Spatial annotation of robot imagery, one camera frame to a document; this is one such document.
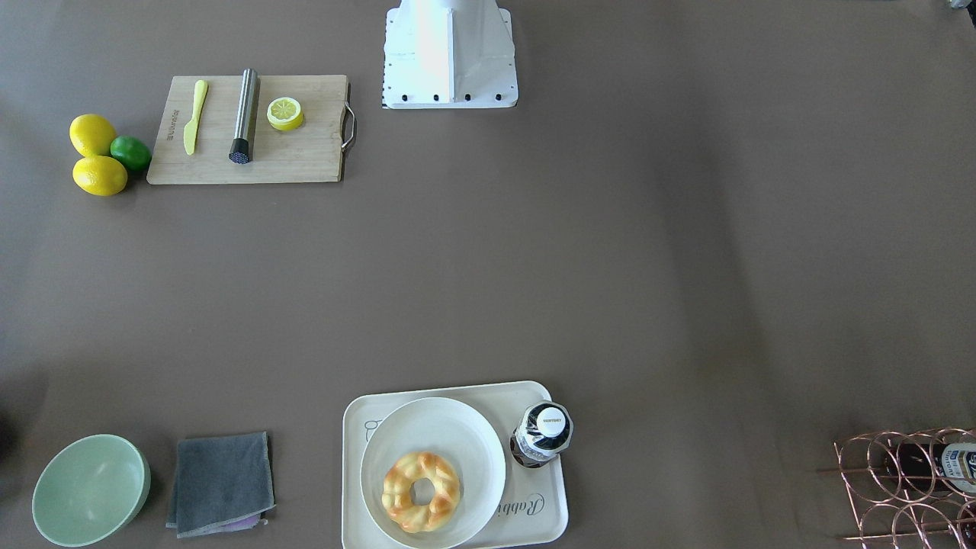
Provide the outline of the white round plate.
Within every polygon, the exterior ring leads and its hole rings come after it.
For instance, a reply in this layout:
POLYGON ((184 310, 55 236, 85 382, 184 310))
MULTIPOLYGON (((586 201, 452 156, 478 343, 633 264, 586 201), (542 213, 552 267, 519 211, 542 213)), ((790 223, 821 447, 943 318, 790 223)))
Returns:
POLYGON ((488 420, 450 397, 421 397, 397 407, 371 435, 357 479, 368 514, 397 548, 454 548, 481 531, 495 514, 506 483, 505 452, 488 420), (444 528, 406 534, 387 517, 381 490, 388 469, 413 451, 449 460, 461 479, 461 502, 444 528))

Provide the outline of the glazed twisted donut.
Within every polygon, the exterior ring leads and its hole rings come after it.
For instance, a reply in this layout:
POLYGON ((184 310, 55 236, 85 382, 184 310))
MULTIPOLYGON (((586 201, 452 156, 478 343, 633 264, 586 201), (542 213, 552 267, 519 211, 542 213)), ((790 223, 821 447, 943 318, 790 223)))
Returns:
POLYGON ((461 502, 461 479, 452 463, 431 451, 413 451, 388 469, 381 490, 387 517, 406 534, 446 527, 461 502))

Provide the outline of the cream rabbit tray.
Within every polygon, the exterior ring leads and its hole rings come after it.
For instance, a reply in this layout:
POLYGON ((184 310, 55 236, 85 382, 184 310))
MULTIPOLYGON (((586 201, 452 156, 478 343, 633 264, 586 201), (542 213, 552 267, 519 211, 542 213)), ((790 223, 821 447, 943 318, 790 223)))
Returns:
POLYGON ((509 439, 530 404, 550 396, 533 380, 457 388, 406 390, 356 397, 344 413, 342 441, 342 545, 345 548, 397 548, 373 524, 357 473, 367 442, 397 407, 421 397, 450 397, 472 406, 495 429, 505 452, 506 483, 495 514, 468 542, 454 548, 506 548, 544 544, 561 536, 569 521, 563 471, 554 460, 531 469, 510 455, 509 439))

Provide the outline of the dark sauce bottle white cap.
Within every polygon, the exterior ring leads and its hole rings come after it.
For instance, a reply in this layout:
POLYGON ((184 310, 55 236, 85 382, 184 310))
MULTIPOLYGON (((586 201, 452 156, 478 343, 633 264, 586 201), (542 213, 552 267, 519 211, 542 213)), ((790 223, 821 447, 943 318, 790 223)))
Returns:
POLYGON ((542 400, 528 406, 509 439, 515 461, 526 468, 540 468, 569 448, 574 424, 564 406, 542 400))

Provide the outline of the wooden cutting board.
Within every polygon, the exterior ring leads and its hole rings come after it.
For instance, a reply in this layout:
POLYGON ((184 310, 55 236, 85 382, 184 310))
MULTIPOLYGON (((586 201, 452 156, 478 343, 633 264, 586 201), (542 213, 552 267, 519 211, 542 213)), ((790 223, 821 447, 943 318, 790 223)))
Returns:
POLYGON ((344 171, 344 129, 349 79, 345 74, 269 75, 258 77, 258 98, 246 164, 230 160, 239 111, 242 76, 206 75, 197 143, 185 153, 184 128, 193 114, 198 75, 173 78, 158 128, 146 180, 151 185, 248 185, 335 183, 344 171), (299 101, 304 122, 281 132, 266 120, 276 98, 299 101))

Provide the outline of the half lemon slice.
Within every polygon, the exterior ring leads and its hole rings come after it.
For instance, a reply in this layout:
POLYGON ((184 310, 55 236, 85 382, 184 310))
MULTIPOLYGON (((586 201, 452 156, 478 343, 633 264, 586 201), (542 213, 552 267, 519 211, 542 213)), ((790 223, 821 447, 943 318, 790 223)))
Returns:
POLYGON ((266 120, 278 131, 295 130, 304 122, 302 104, 296 98, 276 98, 266 108, 266 120))

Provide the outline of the steel cylinder muddler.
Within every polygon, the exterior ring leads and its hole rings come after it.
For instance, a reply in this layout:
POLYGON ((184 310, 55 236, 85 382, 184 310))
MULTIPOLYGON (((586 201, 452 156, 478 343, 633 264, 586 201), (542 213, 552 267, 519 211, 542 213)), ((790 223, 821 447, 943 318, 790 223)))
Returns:
POLYGON ((229 160, 237 165, 245 165, 251 162, 253 157, 252 140, 258 97, 259 76, 257 70, 248 67, 242 73, 239 104, 229 152, 229 160))

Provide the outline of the yellow plastic knife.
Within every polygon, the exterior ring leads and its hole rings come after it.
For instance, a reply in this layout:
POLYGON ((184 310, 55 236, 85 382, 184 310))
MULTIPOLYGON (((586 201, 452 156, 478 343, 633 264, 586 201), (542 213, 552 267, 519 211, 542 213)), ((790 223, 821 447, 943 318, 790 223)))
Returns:
POLYGON ((204 79, 198 79, 193 86, 193 98, 191 107, 191 119, 185 124, 182 133, 182 143, 185 153, 192 156, 196 150, 197 133, 202 115, 202 109, 208 94, 209 83, 204 79))

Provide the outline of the grey folded cloth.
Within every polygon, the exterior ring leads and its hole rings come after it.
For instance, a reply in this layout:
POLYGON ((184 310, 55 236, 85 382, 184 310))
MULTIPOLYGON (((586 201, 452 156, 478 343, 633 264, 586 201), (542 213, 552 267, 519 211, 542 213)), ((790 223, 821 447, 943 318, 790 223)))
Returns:
POLYGON ((254 528, 275 505, 265 432, 178 442, 166 521, 178 538, 254 528))

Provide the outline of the green lime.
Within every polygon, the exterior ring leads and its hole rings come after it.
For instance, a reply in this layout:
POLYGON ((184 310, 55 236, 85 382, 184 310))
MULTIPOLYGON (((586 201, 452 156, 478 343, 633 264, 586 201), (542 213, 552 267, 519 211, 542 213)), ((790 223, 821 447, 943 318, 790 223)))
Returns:
POLYGON ((149 168, 151 150, 135 136, 120 135, 112 139, 109 145, 109 156, 116 159, 129 172, 143 172, 149 168))

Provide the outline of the yellow lemon near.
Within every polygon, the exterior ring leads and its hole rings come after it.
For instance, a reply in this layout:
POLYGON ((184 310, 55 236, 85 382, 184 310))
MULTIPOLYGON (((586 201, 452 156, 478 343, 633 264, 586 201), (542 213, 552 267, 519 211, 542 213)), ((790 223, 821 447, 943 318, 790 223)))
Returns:
POLYGON ((129 180, 126 168, 110 156, 92 156, 77 160, 72 178, 81 190, 97 197, 119 194, 129 180))

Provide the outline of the yellow lemon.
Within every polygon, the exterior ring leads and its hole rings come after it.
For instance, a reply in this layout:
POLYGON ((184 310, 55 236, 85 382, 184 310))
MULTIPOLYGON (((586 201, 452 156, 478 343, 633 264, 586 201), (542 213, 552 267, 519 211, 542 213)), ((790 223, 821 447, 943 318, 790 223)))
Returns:
POLYGON ((92 156, 77 160, 72 178, 81 190, 97 197, 119 194, 129 180, 126 168, 110 156, 92 156))
POLYGON ((100 114, 76 116, 69 125, 71 143, 82 157, 110 156, 116 136, 111 122, 100 114))

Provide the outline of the yellow lemon far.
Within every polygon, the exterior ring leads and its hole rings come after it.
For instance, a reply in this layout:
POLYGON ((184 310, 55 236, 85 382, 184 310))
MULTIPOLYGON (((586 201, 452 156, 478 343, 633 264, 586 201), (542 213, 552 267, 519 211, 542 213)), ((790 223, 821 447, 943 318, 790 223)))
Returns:
POLYGON ((110 156, 116 136, 111 122, 100 114, 76 116, 69 125, 71 143, 82 157, 110 156))

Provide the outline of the mint green bowl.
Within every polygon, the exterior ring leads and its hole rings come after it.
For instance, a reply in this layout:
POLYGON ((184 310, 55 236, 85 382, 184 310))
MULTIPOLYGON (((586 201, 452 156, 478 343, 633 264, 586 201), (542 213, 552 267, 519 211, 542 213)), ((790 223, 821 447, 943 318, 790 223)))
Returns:
POLYGON ((131 441, 97 434, 60 451, 39 476, 31 513, 40 535, 62 547, 108 538, 142 510, 149 462, 131 441))

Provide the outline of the bottle lying in rack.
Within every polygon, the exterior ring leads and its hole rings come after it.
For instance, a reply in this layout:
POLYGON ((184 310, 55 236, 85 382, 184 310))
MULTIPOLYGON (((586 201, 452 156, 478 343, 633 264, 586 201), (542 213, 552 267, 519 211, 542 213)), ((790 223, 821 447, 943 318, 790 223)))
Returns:
POLYGON ((903 489, 919 494, 944 494, 958 491, 975 493, 975 451, 973 444, 897 445, 883 467, 903 489))

